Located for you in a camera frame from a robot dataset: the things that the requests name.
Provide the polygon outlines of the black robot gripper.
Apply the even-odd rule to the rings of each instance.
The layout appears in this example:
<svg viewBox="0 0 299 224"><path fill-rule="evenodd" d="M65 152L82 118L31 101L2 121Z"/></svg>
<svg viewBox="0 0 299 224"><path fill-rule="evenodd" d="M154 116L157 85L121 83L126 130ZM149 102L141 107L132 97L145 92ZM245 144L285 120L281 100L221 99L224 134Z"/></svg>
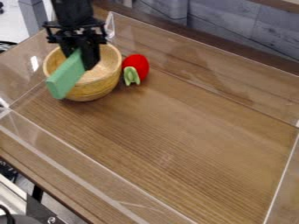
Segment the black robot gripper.
<svg viewBox="0 0 299 224"><path fill-rule="evenodd" d="M69 57L79 48L83 68L90 70L100 61L98 44L106 43L105 22L92 19L82 24L65 27L57 21L49 21L42 23L42 28L46 31L47 42L59 43L65 57ZM83 39L77 47L74 40L79 38Z"/></svg>

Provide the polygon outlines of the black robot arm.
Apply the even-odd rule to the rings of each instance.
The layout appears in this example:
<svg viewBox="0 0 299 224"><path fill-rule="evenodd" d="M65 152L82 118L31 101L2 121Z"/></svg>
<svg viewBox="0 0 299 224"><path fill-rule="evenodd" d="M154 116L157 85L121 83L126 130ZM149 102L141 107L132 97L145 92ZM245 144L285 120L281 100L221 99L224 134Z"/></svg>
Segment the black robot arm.
<svg viewBox="0 0 299 224"><path fill-rule="evenodd" d="M93 17L90 0L50 0L54 21L42 23L46 39L67 58L75 50L85 70L100 62L100 45L108 43L105 22Z"/></svg>

